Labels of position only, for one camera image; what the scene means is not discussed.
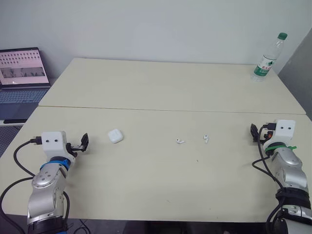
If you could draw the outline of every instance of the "white table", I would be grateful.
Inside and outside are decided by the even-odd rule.
[[[87,132],[89,148],[67,177],[71,218],[264,222],[277,204],[276,187],[251,166],[259,153],[250,124],[276,118],[296,120],[292,145],[312,188],[305,115],[38,107],[0,158],[0,190],[27,177],[13,161],[18,145],[55,130],[75,144]],[[107,136],[113,128],[125,136],[118,144]],[[18,158],[34,173],[45,162],[41,146],[24,147]],[[31,190],[30,181],[12,188],[4,210],[26,215]]]
[[[40,106],[305,114],[274,71],[254,65],[76,58]]]

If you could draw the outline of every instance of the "bottle label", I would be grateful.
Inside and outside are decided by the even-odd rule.
[[[256,66],[253,72],[258,76],[264,77],[269,72],[275,61],[275,59],[272,60],[263,56],[261,62]]]

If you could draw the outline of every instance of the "white earbud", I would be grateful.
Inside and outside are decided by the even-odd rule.
[[[207,143],[208,143],[208,141],[209,141],[209,137],[208,137],[208,135],[204,135],[203,139],[205,140],[205,143],[207,144]]]
[[[178,139],[176,139],[175,141],[176,141],[176,143],[177,143],[177,144],[183,144],[183,143],[185,143],[185,141],[180,140],[179,138],[178,138]]]

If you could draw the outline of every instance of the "white wall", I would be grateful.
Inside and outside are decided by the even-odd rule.
[[[279,72],[311,9],[311,0],[0,0],[0,48],[38,46],[57,78],[74,57],[253,64],[287,32]]]

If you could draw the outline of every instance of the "black cable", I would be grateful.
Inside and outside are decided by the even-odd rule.
[[[68,220],[68,215],[69,215],[69,208],[70,208],[70,200],[69,200],[69,196],[68,194],[63,191],[63,195],[65,196],[66,198],[66,203],[67,203],[67,206],[66,206],[66,213],[65,213],[65,218],[64,218],[64,225],[67,224],[67,220]]]
[[[25,171],[26,173],[28,173],[28,174],[31,175],[31,176],[35,176],[35,174],[31,173],[29,170],[27,170],[26,168],[24,168],[24,167],[20,164],[20,162],[18,161],[18,158],[17,158],[17,153],[18,153],[18,151],[19,151],[23,146],[28,145],[29,143],[32,143],[32,141],[29,140],[29,141],[23,143],[22,145],[20,145],[19,147],[17,147],[16,150],[14,151],[14,153],[13,153],[13,158],[14,158],[14,161],[16,162],[16,164],[17,164],[23,171]]]
[[[269,176],[269,173],[267,173],[265,170],[263,170],[262,168],[257,167],[257,166],[255,165],[257,162],[262,162],[262,159],[258,159],[258,160],[256,160],[256,161],[252,162],[252,166],[253,166],[254,168],[256,168],[257,170],[259,170],[259,171],[261,171],[261,172],[263,172],[263,173],[265,173],[265,174],[267,174],[267,175]]]
[[[80,227],[80,228],[77,228],[75,231],[74,231],[74,234],[76,234],[79,230],[84,230],[86,232],[86,234],[90,234],[87,232],[87,229],[85,227]]]
[[[8,223],[10,223],[12,226],[14,226],[14,227],[18,230],[18,232],[19,232],[20,234],[25,234],[23,228],[21,228],[20,225],[18,225],[16,222],[14,222],[12,219],[10,219],[10,218],[4,213],[4,211],[3,211],[3,209],[2,209],[2,201],[3,201],[3,198],[4,198],[5,194],[6,194],[14,185],[16,185],[16,184],[18,184],[18,183],[21,183],[21,182],[23,182],[23,181],[26,181],[26,180],[30,180],[30,179],[32,179],[32,177],[28,177],[28,178],[24,178],[24,179],[19,179],[19,180],[15,181],[14,183],[10,184],[10,185],[3,191],[3,193],[2,193],[1,196],[0,196],[0,215],[1,215]]]
[[[79,220],[82,223],[82,225],[88,230],[89,234],[91,234],[90,229],[87,227],[87,225],[85,225],[85,223],[81,219]]]
[[[279,182],[279,180],[273,176],[273,174],[271,173],[266,161],[265,161],[265,157],[263,156],[262,154],[262,150],[261,150],[261,144],[260,144],[260,136],[261,136],[261,132],[263,130],[264,126],[262,126],[259,130],[259,135],[258,135],[258,140],[257,140],[257,143],[258,143],[258,149],[259,149],[259,153],[260,153],[260,156],[261,156],[261,160],[263,162],[263,165],[264,167],[266,168],[266,172],[264,170],[262,170],[261,168],[257,168],[258,170],[262,171],[263,173],[267,174],[269,177],[271,177],[278,185],[279,187],[281,188],[281,190],[284,190],[284,187],[283,185],[281,184],[281,182]],[[285,201],[285,198],[283,197],[282,200],[279,202],[279,204],[274,208],[274,210],[269,214],[268,218],[267,218],[267,221],[265,223],[265,228],[266,228],[266,231],[267,233],[272,233],[271,232],[271,219],[273,217],[273,215],[283,206],[284,204],[284,201]]]

